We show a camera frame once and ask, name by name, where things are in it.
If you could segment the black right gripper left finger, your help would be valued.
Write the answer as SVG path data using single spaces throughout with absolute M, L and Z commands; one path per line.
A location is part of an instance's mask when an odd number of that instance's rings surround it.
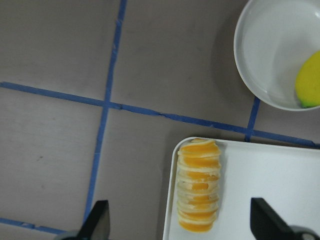
M 109 240 L 111 232 L 108 200 L 98 200 L 77 231 L 58 234 L 54 240 Z

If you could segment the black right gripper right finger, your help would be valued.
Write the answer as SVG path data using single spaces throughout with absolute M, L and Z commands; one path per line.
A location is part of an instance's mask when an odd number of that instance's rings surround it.
M 261 197 L 250 200 L 250 230 L 256 240 L 318 240 L 313 230 L 288 225 Z

